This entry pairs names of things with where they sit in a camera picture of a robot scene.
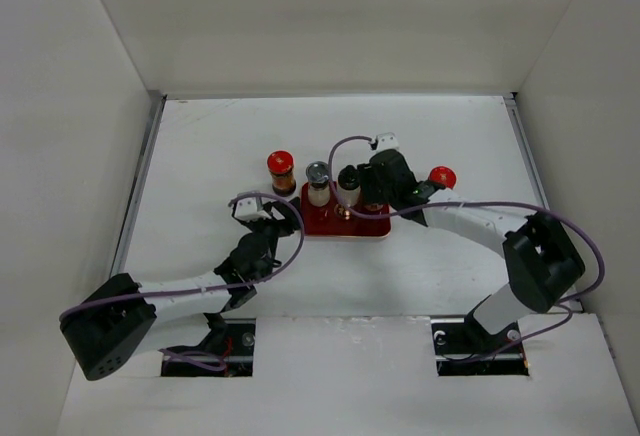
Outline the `black-capped white bottle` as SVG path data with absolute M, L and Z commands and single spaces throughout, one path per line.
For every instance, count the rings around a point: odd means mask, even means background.
M 353 165 L 344 167 L 338 175 L 337 192 L 347 207 L 355 207 L 360 197 L 358 170 Z

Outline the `clear-lid grinder bottle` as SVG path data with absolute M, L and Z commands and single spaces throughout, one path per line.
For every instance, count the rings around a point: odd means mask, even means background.
M 330 200 L 329 169 L 323 161 L 310 163 L 305 171 L 308 182 L 308 200 L 315 207 L 323 207 Z

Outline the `red-capped sauce bottle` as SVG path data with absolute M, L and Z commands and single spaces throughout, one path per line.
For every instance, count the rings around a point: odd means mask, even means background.
M 428 179 L 434 183 L 441 184 L 448 189 L 453 189 L 457 183 L 456 173 L 446 166 L 434 167 L 430 171 Z
M 271 175 L 272 189 L 279 196 L 289 196 L 296 190 L 294 158 L 285 150 L 272 152 L 266 160 Z

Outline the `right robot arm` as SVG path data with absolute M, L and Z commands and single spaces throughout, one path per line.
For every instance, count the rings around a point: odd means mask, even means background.
M 496 350 L 510 326 L 548 312 L 585 272 L 554 216 L 540 210 L 517 216 L 466 202 L 441 182 L 417 180 L 394 149 L 375 154 L 357 171 L 364 203 L 387 204 L 404 219 L 454 233 L 503 258 L 508 282 L 464 319 L 464 340 L 474 352 Z

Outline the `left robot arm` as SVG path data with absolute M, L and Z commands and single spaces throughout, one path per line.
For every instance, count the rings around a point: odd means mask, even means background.
M 277 248 L 280 239 L 305 234 L 299 198 L 250 192 L 230 206 L 248 232 L 214 269 L 165 282 L 116 274 L 60 315 L 60 331 L 86 380 L 106 378 L 139 353 L 169 349 L 159 340 L 161 327 L 192 316 L 204 320 L 192 327 L 190 342 L 202 354 L 216 353 L 225 332 L 211 319 L 246 304 L 258 285 L 291 265 L 278 259 Z

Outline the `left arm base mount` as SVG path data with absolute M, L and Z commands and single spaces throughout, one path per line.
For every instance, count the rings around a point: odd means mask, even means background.
M 223 319 L 205 315 L 209 330 L 195 345 L 170 347 L 178 357 L 163 355 L 160 376 L 165 378 L 251 377 L 254 367 L 255 319 Z

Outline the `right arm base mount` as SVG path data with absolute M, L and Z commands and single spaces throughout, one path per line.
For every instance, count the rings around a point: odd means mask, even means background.
M 462 318 L 431 320 L 436 370 L 441 377 L 528 376 L 517 322 L 495 335 L 478 335 Z

